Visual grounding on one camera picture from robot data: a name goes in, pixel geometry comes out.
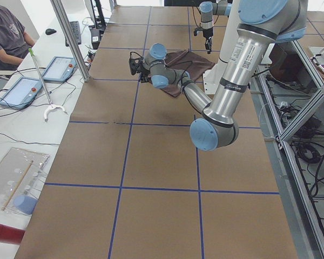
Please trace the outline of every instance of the dark brown fabric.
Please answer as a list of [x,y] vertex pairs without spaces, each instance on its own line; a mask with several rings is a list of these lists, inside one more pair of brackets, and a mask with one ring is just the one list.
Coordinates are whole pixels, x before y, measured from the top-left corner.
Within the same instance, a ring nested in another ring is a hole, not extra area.
[[[171,69],[186,70],[193,81],[196,81],[206,70],[211,69],[215,65],[214,62],[210,62],[189,50],[168,53],[165,63]],[[176,85],[169,85],[161,90],[172,97],[177,97],[181,94]]]

